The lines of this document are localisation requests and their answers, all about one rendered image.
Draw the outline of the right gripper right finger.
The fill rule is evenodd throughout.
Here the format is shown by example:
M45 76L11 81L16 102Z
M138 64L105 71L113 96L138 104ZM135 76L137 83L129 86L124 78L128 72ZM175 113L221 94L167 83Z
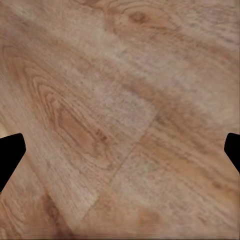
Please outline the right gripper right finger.
M224 151L240 173L240 135L228 133Z

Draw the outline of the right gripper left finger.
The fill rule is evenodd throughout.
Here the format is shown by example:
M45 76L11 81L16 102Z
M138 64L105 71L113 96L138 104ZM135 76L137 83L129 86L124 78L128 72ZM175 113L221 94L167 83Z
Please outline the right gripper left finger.
M0 193L26 152L21 133L0 138Z

